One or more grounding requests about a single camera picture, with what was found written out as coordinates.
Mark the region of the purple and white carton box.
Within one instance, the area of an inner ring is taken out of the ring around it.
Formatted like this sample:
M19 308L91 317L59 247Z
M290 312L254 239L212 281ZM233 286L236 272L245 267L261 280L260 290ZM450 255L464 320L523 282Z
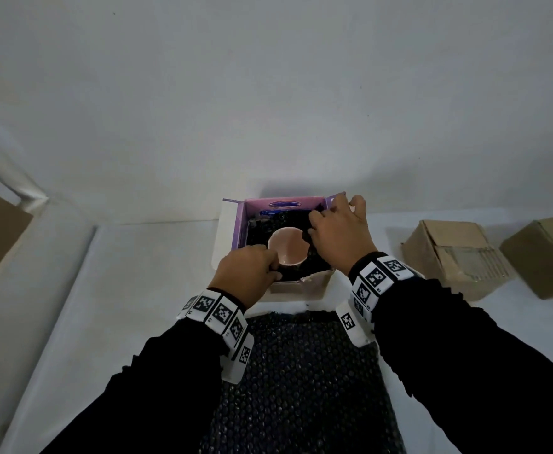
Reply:
M275 212L306 211L318 206L330 208L335 195L248 198L223 198L212 255L217 269L227 253L245 246L249 221L267 218ZM247 317L269 312L296 314L305 311L335 311L348 298L349 282L335 270L318 272L294 282L277 282L259 302L247 311Z

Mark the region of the pink ceramic cup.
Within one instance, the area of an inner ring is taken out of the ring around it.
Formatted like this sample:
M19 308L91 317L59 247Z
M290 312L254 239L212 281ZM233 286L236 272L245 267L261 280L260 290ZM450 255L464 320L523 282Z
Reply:
M277 253L281 266L299 267L308 257L310 243L304 239L301 229L284 227L272 233L267 249Z

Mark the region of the person's right hand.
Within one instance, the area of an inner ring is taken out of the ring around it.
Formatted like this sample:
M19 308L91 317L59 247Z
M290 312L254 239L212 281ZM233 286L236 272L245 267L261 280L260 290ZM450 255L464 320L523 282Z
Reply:
M320 238L312 243L330 266L348 276L360 259L377 252L366 220L366 201L361 195L348 200L338 194L332 207L321 213Z

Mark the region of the flat black bubble wrap sheet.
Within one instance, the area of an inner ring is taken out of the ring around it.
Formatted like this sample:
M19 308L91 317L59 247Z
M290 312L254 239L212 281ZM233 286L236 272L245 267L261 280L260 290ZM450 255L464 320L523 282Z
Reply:
M267 313L242 381L222 384L199 454L406 454L378 348L335 312Z

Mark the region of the person's left hand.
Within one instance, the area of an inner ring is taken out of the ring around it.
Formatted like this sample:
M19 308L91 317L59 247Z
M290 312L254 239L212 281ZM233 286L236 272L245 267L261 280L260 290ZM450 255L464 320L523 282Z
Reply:
M228 253L220 260L208 285L209 289L225 292L250 309L266 294L273 282L258 282L251 266L251 247Z

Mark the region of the person's left forearm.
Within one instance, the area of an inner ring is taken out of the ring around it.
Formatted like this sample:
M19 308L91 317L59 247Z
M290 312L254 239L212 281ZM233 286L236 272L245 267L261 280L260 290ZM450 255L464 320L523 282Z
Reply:
M178 320L40 454L197 454L221 395L230 348L204 320Z

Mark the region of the brown cardboard box with tape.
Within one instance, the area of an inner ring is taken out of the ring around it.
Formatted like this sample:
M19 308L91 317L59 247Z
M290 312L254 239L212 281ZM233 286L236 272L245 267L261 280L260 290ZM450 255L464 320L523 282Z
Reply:
M484 228L469 221L420 220L401 244L403 262L427 279L477 302L516 278Z

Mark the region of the plain brown cardboard box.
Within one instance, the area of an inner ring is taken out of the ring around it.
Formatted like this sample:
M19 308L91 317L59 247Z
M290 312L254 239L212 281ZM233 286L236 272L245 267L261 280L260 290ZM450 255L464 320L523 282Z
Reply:
M531 221L499 249L538 298L553 299L553 217Z

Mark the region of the person's right forearm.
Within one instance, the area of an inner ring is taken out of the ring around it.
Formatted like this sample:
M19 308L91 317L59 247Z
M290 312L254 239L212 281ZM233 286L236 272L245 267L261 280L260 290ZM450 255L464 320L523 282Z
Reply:
M351 269L350 282L373 252ZM372 312L386 364L463 454L553 454L553 362L437 279L395 283Z

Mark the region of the marker wristband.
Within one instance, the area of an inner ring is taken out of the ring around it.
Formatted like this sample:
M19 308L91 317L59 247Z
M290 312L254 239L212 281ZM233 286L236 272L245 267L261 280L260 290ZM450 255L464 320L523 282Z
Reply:
M221 379L240 384L255 346L242 308L229 296L205 289L190 298L175 318L177 322L184 319L203 323L221 337L227 347L227 352L220 356Z
M369 262L359 272L348 298L335 310L355 347L376 342L372 312L379 298L395 283L414 277L424 278L424 275L390 255Z

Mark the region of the left marker wristband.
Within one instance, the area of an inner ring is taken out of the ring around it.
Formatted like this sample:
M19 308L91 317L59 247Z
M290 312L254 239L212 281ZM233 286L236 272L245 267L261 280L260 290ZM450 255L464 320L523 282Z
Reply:
M221 379L240 384L255 346L242 308L229 296L205 289L190 298L175 318L177 322L184 319L203 323L221 337L227 347L227 352L220 356Z

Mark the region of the right marker wristband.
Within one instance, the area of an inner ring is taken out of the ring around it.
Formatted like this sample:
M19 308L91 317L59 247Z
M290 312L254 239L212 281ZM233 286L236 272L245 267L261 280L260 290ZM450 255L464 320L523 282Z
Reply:
M414 277L424 278L424 275L390 255L369 262L359 272L348 298L335 310L355 347L376 342L372 312L379 298L395 283Z

